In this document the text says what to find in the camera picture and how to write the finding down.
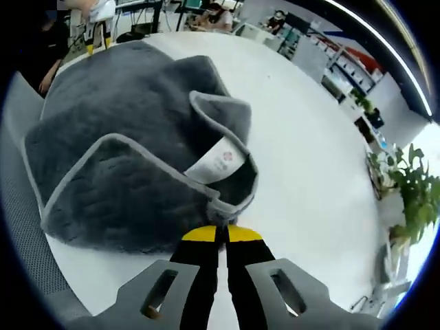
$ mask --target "chair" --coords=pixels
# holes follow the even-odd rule
[[[3,106],[0,127],[1,201],[6,228],[23,267],[48,307],[65,325],[90,314],[61,274],[40,229],[39,209],[20,153],[21,140],[39,121],[43,103],[44,99],[17,72]]]

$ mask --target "ceiling light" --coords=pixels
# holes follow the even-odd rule
[[[432,116],[432,111],[429,106],[428,101],[426,100],[425,94],[421,90],[421,87],[419,83],[417,82],[417,79],[414,77],[414,74],[411,72],[410,68],[407,66],[403,58],[397,53],[396,49],[391,46],[391,44],[378,32],[376,31],[371,25],[369,25],[364,19],[362,19],[360,16],[358,16],[356,13],[350,11],[349,9],[345,8],[343,5],[335,2],[334,0],[324,0],[327,3],[330,3],[331,5],[335,6],[336,8],[342,10],[343,12],[347,13],[351,17],[353,17],[356,21],[358,21],[360,24],[362,24],[368,31],[370,31],[376,38],[382,42],[386,48],[391,52],[391,54],[399,61],[400,65],[404,68],[406,74],[408,74],[408,77],[411,79],[412,83],[414,84],[417,93],[419,93],[419,96],[421,98],[421,101],[423,102],[423,105],[425,107],[426,113],[429,116]]]

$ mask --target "gray towel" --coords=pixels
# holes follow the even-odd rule
[[[258,177],[250,116],[205,56],[172,60],[134,41],[72,65],[23,141],[42,229],[81,247],[159,252],[235,221]],[[208,185],[183,174],[223,137],[245,157],[237,171]]]

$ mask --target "white label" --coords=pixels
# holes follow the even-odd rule
[[[226,179],[244,163],[244,154],[223,136],[184,174],[200,184],[211,184]]]

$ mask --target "white table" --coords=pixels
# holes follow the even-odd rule
[[[210,56],[232,96],[251,104],[248,146],[260,182],[239,224],[260,232],[275,257],[290,259],[326,284],[339,306],[348,309],[369,295],[379,240],[374,194],[362,136],[332,97],[287,59],[245,38],[178,32],[152,35],[146,42],[173,58]],[[129,279],[168,257],[47,240],[70,287],[92,314],[111,306]],[[238,329],[226,278],[222,253],[209,329]]]

